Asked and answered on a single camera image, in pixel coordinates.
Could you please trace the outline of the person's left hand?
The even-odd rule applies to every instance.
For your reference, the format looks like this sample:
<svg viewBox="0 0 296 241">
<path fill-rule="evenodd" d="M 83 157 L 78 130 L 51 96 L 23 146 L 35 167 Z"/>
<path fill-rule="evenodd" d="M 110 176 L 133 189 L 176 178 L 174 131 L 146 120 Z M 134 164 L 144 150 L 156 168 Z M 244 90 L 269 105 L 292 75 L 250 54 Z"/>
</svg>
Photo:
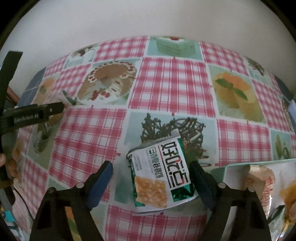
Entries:
<svg viewBox="0 0 296 241">
<path fill-rule="evenodd" d="M 19 178 L 18 163 L 22 159 L 23 140 L 17 138 L 13 147 L 3 147 L 1 151 L 1 167 L 5 166 L 12 178 Z"/>
</svg>

